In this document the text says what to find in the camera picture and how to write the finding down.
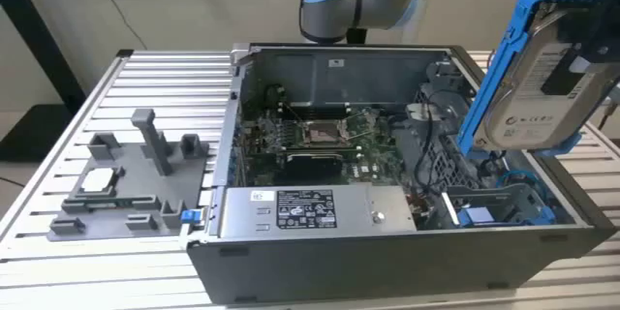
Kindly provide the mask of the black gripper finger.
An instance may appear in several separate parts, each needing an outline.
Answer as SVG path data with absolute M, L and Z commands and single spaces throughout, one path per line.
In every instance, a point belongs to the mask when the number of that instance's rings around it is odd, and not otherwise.
M 569 48 L 539 88 L 543 94 L 569 94 L 595 64 L 618 60 L 610 52 L 618 47 L 618 0 L 594 0 L 557 26 L 557 39 Z

